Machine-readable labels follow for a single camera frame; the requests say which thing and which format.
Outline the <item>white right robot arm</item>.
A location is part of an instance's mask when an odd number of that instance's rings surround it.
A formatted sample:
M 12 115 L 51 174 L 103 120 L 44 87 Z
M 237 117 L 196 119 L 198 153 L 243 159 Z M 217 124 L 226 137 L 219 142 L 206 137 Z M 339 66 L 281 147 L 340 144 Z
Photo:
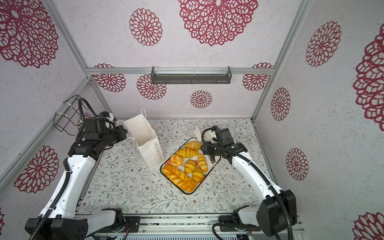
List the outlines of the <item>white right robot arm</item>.
M 297 223 L 296 196 L 291 190 L 284 191 L 274 183 L 254 162 L 242 143 L 235 143 L 230 130 L 213 126 L 204 130 L 210 140 L 201 134 L 203 154 L 220 156 L 237 169 L 256 192 L 260 206 L 244 206 L 233 211 L 231 221 L 213 224 L 213 234 L 220 239 L 216 227 L 239 231 L 260 229 L 267 237 L 280 239 L 279 233 L 286 230 L 292 240 L 293 226 Z

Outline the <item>oblong striped fake bread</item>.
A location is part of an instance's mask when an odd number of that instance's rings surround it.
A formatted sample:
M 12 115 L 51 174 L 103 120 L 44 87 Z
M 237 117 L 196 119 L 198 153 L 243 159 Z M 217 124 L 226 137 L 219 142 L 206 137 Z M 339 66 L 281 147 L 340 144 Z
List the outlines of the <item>oblong striped fake bread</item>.
M 208 164 L 204 155 L 198 155 L 198 167 L 206 173 L 208 171 Z

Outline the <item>white paper gift bag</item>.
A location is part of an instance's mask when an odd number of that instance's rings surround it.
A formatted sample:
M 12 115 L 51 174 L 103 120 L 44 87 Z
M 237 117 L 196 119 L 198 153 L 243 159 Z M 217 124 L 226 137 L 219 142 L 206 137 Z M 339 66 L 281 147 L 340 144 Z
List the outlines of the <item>white paper gift bag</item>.
M 126 121 L 117 120 L 117 123 L 130 132 L 128 138 L 135 142 L 149 170 L 159 167 L 165 161 L 158 136 L 147 120 L 145 109 Z

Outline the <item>white slotted serving tongs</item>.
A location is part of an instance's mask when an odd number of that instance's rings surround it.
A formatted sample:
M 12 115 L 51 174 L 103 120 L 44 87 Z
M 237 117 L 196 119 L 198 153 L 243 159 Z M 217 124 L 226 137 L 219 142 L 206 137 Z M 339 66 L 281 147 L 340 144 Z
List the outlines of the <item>white slotted serving tongs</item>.
M 199 128 L 198 127 L 195 127 L 194 129 L 194 135 L 196 137 L 196 139 L 201 142 L 202 141 L 202 133 L 200 132 Z

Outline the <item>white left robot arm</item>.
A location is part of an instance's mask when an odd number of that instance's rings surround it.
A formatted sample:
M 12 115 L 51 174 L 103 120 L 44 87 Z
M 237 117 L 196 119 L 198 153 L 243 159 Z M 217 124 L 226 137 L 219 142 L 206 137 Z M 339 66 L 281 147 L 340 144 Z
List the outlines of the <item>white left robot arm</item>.
M 123 126 L 115 124 L 112 113 L 102 112 L 85 118 L 84 105 L 92 109 L 86 99 L 78 99 L 83 122 L 63 161 L 64 173 L 40 215 L 28 219 L 25 225 L 31 240 L 84 240 L 105 228 L 112 232 L 126 228 L 120 208 L 102 210 L 85 218 L 76 217 L 76 208 L 101 154 L 127 139 L 128 133 Z

